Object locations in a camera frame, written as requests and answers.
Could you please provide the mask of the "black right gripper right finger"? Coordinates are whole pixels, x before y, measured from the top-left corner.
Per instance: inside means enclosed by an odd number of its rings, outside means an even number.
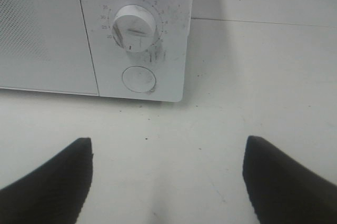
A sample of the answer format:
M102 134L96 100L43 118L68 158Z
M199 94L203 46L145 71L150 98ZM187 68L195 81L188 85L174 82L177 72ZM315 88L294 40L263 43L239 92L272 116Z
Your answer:
M249 136L243 180L259 223L336 223L336 185Z

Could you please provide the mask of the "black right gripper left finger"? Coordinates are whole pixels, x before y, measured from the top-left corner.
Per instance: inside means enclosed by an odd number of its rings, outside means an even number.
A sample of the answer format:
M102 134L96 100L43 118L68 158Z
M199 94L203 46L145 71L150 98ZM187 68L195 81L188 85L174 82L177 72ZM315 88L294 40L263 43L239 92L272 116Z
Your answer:
M76 223L92 178L92 142L79 138L1 189L1 223Z

